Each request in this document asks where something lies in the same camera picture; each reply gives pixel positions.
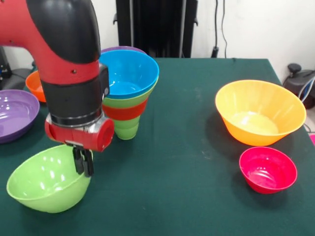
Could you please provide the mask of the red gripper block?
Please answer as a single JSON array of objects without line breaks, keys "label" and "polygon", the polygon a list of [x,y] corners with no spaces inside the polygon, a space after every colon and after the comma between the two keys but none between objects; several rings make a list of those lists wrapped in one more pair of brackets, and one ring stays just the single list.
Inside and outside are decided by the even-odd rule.
[{"label": "red gripper block", "polygon": [[104,151],[111,143],[114,135],[114,122],[102,115],[95,123],[83,127],[61,127],[52,123],[51,116],[45,120],[47,136],[56,142],[74,146],[72,154],[76,172],[86,177],[94,174],[93,153]]}]

